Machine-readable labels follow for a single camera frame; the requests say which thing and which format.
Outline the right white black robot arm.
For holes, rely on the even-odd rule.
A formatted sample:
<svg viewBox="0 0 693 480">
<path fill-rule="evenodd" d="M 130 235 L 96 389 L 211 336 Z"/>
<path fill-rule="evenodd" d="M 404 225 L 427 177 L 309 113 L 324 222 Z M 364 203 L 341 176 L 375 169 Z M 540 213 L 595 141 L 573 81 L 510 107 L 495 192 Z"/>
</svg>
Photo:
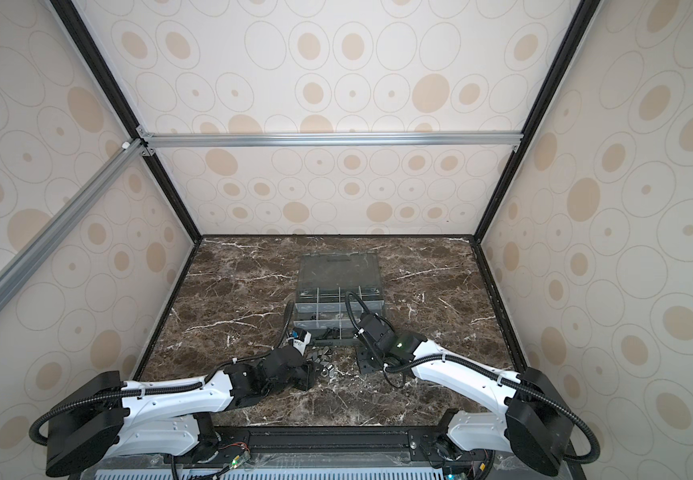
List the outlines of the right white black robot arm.
<svg viewBox="0 0 693 480">
<path fill-rule="evenodd" d="M 524 465 L 556 476 L 564 463 L 596 462 L 600 442 L 539 370 L 498 369 L 457 355 L 421 334 L 401 331 L 354 292 L 344 298 L 355 337 L 384 378 L 413 377 L 445 387 L 485 408 L 454 413 L 445 439 L 462 451 L 510 452 Z"/>
</svg>

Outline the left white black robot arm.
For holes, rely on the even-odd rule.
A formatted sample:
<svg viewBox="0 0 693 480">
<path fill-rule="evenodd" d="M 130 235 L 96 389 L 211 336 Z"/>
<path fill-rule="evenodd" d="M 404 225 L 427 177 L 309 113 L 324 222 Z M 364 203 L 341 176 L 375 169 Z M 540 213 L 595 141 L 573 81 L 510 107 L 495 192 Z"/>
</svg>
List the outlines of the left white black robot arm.
<svg viewBox="0 0 693 480">
<path fill-rule="evenodd" d="M 228 360 L 204 376 L 160 382 L 124 381 L 116 370 L 94 376 L 28 430 L 30 440 L 46 448 L 46 476 L 80 473 L 116 456 L 214 457 L 212 414 L 316 383 L 316 364 L 306 359 L 312 336 L 292 326 L 292 317 L 288 302 L 276 347 Z"/>
</svg>

